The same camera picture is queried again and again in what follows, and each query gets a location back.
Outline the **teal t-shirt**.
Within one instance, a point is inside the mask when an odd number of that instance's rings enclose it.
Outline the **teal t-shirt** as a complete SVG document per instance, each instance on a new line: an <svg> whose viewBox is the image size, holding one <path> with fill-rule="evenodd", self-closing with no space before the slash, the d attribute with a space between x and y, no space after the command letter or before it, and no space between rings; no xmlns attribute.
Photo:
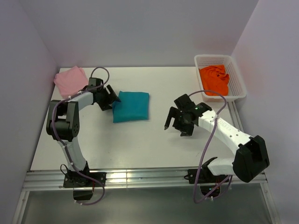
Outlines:
<svg viewBox="0 0 299 224"><path fill-rule="evenodd" d="M149 119L150 95L146 92L120 91L120 102L113 103L113 123Z"/></svg>

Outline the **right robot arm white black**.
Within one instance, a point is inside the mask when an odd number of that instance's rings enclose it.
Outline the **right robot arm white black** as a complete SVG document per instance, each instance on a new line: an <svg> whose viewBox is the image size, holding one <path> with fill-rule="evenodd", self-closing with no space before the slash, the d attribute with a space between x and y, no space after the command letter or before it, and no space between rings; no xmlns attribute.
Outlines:
<svg viewBox="0 0 299 224"><path fill-rule="evenodd" d="M200 165L199 174L193 177L198 183L222 181L229 175L236 175L249 183L269 165L270 160L265 140L252 137L230 125L206 103L195 104L187 94L177 98L171 107L164 125L173 126L181 136L192 136L195 126L201 127L219 139L233 153L233 158L213 157Z"/></svg>

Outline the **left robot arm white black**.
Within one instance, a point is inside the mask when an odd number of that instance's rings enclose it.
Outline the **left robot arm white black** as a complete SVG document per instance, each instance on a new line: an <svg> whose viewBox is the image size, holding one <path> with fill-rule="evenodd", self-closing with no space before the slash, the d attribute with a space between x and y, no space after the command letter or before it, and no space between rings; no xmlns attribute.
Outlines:
<svg viewBox="0 0 299 224"><path fill-rule="evenodd" d="M121 102L111 85L106 83L100 78L90 78L89 84L78 93L63 100L52 100L49 105L46 132L62 148L68 163L68 178L73 178L79 186L86 186L91 180L88 162L78 142L80 110L98 104L102 111L106 111L112 109L114 102Z"/></svg>

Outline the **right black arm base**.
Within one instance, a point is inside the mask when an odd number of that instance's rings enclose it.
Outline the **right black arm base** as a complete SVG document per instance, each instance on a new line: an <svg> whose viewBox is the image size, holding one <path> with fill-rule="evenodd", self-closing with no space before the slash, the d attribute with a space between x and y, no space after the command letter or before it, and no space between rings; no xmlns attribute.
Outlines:
<svg viewBox="0 0 299 224"><path fill-rule="evenodd" d="M196 175L197 175L197 169L188 169L187 175L184 176L184 179L189 182L189 184L194 184ZM213 175L209 169L201 168L199 178L198 178L198 184L202 183L220 183L223 181L227 175Z"/></svg>

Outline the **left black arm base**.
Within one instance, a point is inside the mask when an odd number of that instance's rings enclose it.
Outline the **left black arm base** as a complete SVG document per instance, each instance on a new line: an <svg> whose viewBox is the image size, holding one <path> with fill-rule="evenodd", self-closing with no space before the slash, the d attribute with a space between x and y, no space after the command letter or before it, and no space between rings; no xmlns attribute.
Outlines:
<svg viewBox="0 0 299 224"><path fill-rule="evenodd" d="M91 179L79 175L77 172L70 172L64 178L64 188L85 188L85 187L101 187L106 182L106 172L88 173Z"/></svg>

